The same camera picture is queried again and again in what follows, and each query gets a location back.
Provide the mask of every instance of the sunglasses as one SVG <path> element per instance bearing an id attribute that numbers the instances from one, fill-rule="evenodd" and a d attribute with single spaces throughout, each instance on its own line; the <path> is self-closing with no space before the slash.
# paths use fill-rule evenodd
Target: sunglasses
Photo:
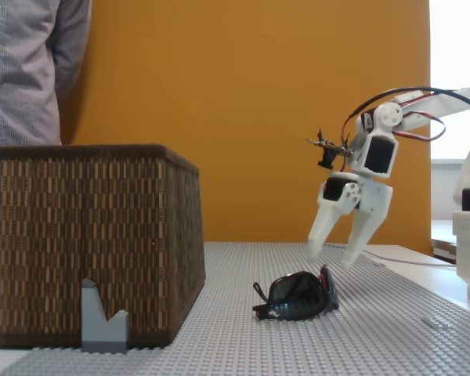
<path id="1" fill-rule="evenodd" d="M 308 320 L 339 308 L 334 280 L 325 265 L 318 277 L 303 271 L 275 280 L 269 288 L 268 298 L 258 282 L 253 288 L 265 301 L 265 304 L 252 307 L 260 320 Z"/>

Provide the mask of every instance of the gray lego brick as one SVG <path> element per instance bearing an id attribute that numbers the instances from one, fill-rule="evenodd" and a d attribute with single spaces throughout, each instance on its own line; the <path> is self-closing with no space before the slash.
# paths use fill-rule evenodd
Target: gray lego brick
<path id="1" fill-rule="evenodd" d="M 92 343 L 90 349 L 96 349 L 97 343 L 106 341 L 109 342 L 107 351 L 117 353 L 110 350 L 115 347 L 111 344 L 128 341 L 128 313 L 120 310 L 107 321 L 96 283 L 87 278 L 82 281 L 81 289 L 81 330 L 82 342 Z"/>
<path id="2" fill-rule="evenodd" d="M 207 243 L 207 281 L 165 349 L 88 354 L 36 349 L 1 375 L 470 375 L 470 312 L 361 256 L 347 273 L 343 249 L 308 263 L 305 244 Z M 267 293 L 287 273 L 327 263 L 340 310 L 305 322 L 258 321 Z"/>

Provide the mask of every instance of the woven basket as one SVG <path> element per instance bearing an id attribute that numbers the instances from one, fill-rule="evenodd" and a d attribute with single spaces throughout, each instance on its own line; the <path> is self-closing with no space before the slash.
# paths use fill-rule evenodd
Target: woven basket
<path id="1" fill-rule="evenodd" d="M 205 281 L 197 168 L 160 145 L 0 149 L 0 347 L 80 346 L 86 277 L 130 346 L 170 344 Z"/>

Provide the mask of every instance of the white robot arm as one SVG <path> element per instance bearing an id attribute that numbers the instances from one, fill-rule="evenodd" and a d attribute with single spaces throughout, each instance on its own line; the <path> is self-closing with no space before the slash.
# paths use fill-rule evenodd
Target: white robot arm
<path id="1" fill-rule="evenodd" d="M 342 155 L 352 169 L 350 173 L 343 172 L 343 164 L 342 170 L 332 172 L 320 188 L 317 201 L 319 211 L 309 233 L 309 253 L 312 260 L 315 260 L 322 250 L 322 245 L 339 218 L 354 212 L 353 228 L 343 260 L 343 267 L 348 269 L 388 214 L 392 188 L 374 181 L 373 178 L 386 179 L 390 176 L 399 147 L 396 137 L 405 136 L 429 141 L 430 139 L 406 132 L 427 125 L 431 119 L 438 120 L 440 117 L 470 109 L 470 88 L 455 91 L 427 88 L 433 90 L 430 90 L 432 94 L 426 95 L 421 90 L 409 89 L 385 92 L 350 115 L 349 119 L 359 115 L 356 119 L 356 136 L 350 145 L 343 135 L 341 146 L 335 146 L 331 141 L 322 139 L 321 132 L 318 141 L 309 139 L 324 149 L 324 158 L 319 165 L 332 169 L 331 162 L 337 155 Z M 405 93 L 360 113 L 375 100 L 397 92 Z M 468 189 L 470 153 L 454 195 L 458 204 L 462 203 L 463 192 Z"/>

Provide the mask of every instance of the orange wall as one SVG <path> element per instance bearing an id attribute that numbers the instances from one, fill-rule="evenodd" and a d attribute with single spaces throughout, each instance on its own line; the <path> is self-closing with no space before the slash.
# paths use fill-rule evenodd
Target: orange wall
<path id="1" fill-rule="evenodd" d="M 364 100 L 428 84 L 428 40 L 422 0 L 96 0 L 63 137 L 189 158 L 206 240 L 303 241 L 327 178 L 305 138 L 338 142 Z M 428 145 L 401 141 L 373 242 L 430 251 L 429 176 Z"/>

